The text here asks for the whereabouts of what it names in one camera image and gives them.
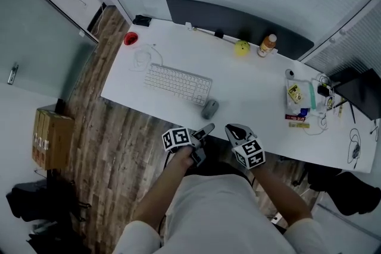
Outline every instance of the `person's left arm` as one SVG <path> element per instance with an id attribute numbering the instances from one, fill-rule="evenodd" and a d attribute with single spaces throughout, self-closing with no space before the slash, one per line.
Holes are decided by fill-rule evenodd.
<path id="1" fill-rule="evenodd" d="M 153 187 L 143 197 L 135 210 L 132 221 L 142 221 L 156 229 L 165 216 L 174 194 L 183 179 L 185 172 L 193 164 L 189 157 L 190 147 L 184 147 L 175 153 Z"/>

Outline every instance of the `yellow round toy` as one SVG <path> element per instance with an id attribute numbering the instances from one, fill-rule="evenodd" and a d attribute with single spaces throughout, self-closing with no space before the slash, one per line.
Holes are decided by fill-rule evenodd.
<path id="1" fill-rule="evenodd" d="M 250 45 L 244 40 L 239 40 L 234 45 L 234 53 L 238 57 L 244 57 L 250 52 Z"/>

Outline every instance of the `glass door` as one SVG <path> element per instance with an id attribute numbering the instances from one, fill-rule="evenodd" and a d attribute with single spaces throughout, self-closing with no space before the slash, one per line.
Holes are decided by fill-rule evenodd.
<path id="1" fill-rule="evenodd" d="M 97 42 L 48 0 L 0 0 L 0 82 L 68 99 Z"/>

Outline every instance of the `wooden floor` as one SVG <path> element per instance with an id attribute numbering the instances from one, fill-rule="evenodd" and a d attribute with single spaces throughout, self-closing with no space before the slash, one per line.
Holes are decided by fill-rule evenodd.
<path id="1" fill-rule="evenodd" d="M 79 199 L 92 207 L 83 211 L 86 222 L 74 222 L 93 253 L 111 253 L 137 203 L 163 169 L 166 154 L 161 135 L 173 124 L 102 98 L 101 91 L 128 25 L 114 7 L 108 7 L 99 27 L 99 45 L 87 63 L 65 108 L 76 120 L 70 165 L 62 175 L 74 180 Z M 221 159 L 242 169 L 227 141 L 211 138 Z M 279 161 L 267 154 L 267 166 L 291 182 L 301 174 L 303 163 Z M 296 188 L 307 190 L 307 182 Z M 276 210 L 263 189 L 254 183 L 262 212 L 273 217 Z M 303 198 L 312 207 L 317 193 Z"/>

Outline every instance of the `white keyboard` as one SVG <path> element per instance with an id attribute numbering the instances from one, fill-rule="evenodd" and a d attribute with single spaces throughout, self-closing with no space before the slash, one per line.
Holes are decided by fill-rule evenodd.
<path id="1" fill-rule="evenodd" d="M 145 75 L 144 84 L 167 92 L 175 97 L 205 105 L 212 80 L 188 72 L 151 64 Z"/>

